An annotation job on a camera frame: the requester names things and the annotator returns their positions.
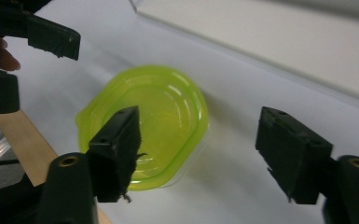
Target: clamp jaw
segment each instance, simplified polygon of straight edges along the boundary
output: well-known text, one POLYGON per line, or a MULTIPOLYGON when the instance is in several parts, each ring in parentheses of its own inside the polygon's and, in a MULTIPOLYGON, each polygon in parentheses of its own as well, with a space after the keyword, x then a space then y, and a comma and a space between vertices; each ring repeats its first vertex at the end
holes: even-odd
POLYGON ((333 145, 287 113, 261 110, 255 148, 289 199, 316 204, 322 193, 326 224, 359 223, 359 157, 330 155, 333 145))

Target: yellow plastic container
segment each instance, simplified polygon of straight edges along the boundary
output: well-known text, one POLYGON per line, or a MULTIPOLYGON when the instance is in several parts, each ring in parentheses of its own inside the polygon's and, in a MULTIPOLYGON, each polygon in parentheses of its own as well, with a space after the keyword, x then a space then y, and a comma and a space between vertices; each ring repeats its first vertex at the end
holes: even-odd
POLYGON ((185 74, 166 66, 124 71, 76 116, 81 152, 112 115, 138 105, 142 143, 129 190, 160 187, 179 170, 208 129, 207 106, 185 74))

